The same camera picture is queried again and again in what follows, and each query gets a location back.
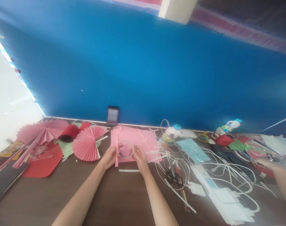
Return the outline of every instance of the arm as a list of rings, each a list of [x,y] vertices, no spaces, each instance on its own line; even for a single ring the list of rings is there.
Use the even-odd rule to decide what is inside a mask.
[[[257,159],[255,163],[259,163],[273,171],[278,188],[286,201],[286,169],[281,168],[279,165],[267,159]]]
[[[147,192],[151,204],[153,218],[156,226],[178,226],[178,223],[157,186],[146,160],[146,155],[141,147],[135,145],[133,155],[138,168],[145,180]]]
[[[52,226],[81,226],[105,171],[116,161],[116,147],[109,148],[93,172],[60,212]]]

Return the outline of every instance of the hand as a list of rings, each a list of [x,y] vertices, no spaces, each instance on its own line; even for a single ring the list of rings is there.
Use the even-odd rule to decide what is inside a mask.
[[[101,158],[99,164],[101,164],[105,170],[108,170],[108,168],[110,168],[116,162],[116,157],[120,157],[120,154],[116,154],[116,152],[117,147],[110,147]]]
[[[146,154],[140,146],[134,145],[133,147],[134,147],[133,157],[137,161],[137,165],[140,170],[140,173],[144,177],[146,174],[150,173],[147,159],[146,159]]]
[[[258,158],[254,161],[254,163],[261,164],[262,166],[269,168],[270,170],[281,168],[278,164],[269,161],[266,158]]]

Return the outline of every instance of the power strip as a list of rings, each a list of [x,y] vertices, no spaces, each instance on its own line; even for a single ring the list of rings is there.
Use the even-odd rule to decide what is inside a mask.
[[[236,192],[228,188],[219,188],[203,166],[194,165],[191,169],[227,224],[241,225],[244,222],[255,222],[250,210],[239,203]]]

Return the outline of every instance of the blue bottle cap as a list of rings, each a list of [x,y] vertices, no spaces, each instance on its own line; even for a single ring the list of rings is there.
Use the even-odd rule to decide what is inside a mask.
[[[180,130],[180,129],[181,129],[181,126],[178,125],[178,124],[175,124],[175,125],[173,126],[173,128],[175,128],[176,130]]]

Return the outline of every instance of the bottle label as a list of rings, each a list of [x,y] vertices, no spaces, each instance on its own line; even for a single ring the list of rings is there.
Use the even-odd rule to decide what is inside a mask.
[[[219,128],[215,131],[215,135],[216,135],[217,137],[222,136],[222,135],[224,135],[224,134],[225,134],[225,131],[224,131],[221,127],[219,127]]]

